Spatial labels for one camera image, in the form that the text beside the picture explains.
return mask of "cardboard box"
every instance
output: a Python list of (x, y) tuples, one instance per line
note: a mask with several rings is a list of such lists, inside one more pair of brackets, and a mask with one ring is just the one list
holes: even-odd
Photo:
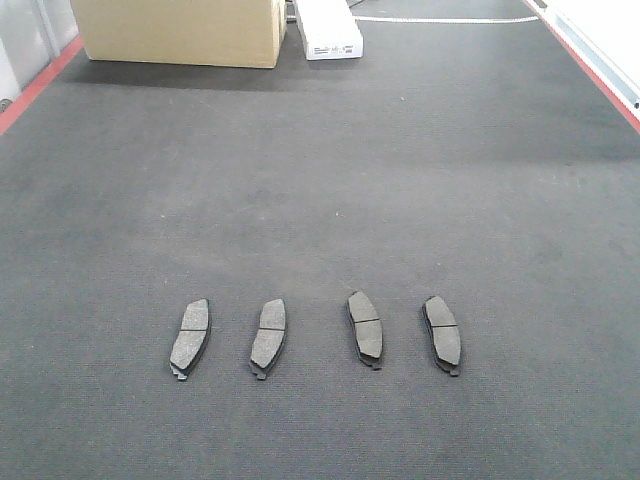
[(72, 0), (93, 60), (273, 68), (285, 0)]
[(294, 0), (307, 60), (358, 58), (362, 34), (345, 0)]

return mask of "brake pad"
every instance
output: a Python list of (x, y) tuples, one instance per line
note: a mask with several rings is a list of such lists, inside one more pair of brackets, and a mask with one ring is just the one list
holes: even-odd
[(286, 332), (284, 301), (278, 299), (265, 303), (260, 314), (260, 326), (251, 348), (251, 370), (258, 380), (265, 380), (278, 360)]
[(460, 332), (456, 319), (440, 297), (430, 297), (422, 307), (429, 327), (436, 365), (452, 377), (460, 375)]
[(171, 370), (178, 380), (186, 380), (200, 360), (209, 341), (210, 324), (208, 300), (187, 305), (170, 358)]
[(371, 300), (355, 292), (347, 301), (351, 326), (356, 339), (356, 352), (365, 365), (382, 368), (382, 322)]

